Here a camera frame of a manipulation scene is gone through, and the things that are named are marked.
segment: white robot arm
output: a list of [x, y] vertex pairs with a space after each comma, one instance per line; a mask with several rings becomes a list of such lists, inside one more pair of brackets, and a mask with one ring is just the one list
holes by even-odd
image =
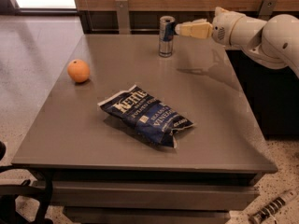
[[[240, 48], [253, 61], [271, 69], [289, 66], [299, 77], [299, 20], [294, 16], [278, 15], [270, 21], [263, 21], [216, 7], [210, 28], [206, 28], [208, 22], [202, 23], [207, 36], [211, 35], [216, 42]], [[193, 25], [182, 23], [176, 27], [176, 32], [187, 35], [186, 30], [195, 26], [200, 30], [200, 22]], [[206, 38], [196, 32], [188, 35]]]

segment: floor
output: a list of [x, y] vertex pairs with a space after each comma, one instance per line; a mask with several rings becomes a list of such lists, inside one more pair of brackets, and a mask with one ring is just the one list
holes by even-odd
[[[0, 16], [0, 140], [7, 146], [0, 165], [10, 164], [40, 107], [83, 35], [78, 17]], [[266, 175], [257, 187], [261, 195], [242, 212], [231, 212], [227, 224], [247, 224], [248, 216], [287, 189], [299, 188], [299, 137], [267, 140], [278, 172]], [[26, 172], [0, 175], [0, 183], [31, 177]], [[35, 203], [21, 199], [18, 209], [29, 219]], [[299, 197], [276, 215], [277, 224], [297, 224]], [[71, 223], [62, 207], [51, 207], [55, 224]], [[264, 224], [274, 223], [273, 218]]]

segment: gray tabletop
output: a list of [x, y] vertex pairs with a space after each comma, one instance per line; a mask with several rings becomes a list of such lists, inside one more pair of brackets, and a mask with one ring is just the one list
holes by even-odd
[[[195, 172], [277, 170], [225, 50], [213, 40], [176, 36], [158, 55], [157, 35], [85, 35], [69, 61], [91, 67], [88, 82], [58, 78], [13, 159], [33, 167]], [[157, 148], [97, 108], [134, 84], [196, 123]]]

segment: orange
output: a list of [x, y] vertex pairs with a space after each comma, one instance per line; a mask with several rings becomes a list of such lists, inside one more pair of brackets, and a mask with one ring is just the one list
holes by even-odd
[[77, 83], [86, 81], [90, 76], [90, 67], [84, 61], [75, 59], [67, 66], [68, 75]]

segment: can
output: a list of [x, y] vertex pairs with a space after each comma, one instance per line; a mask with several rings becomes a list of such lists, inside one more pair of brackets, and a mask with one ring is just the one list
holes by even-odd
[[162, 16], [160, 18], [159, 55], [162, 57], [172, 55], [175, 21], [175, 18], [171, 16]]

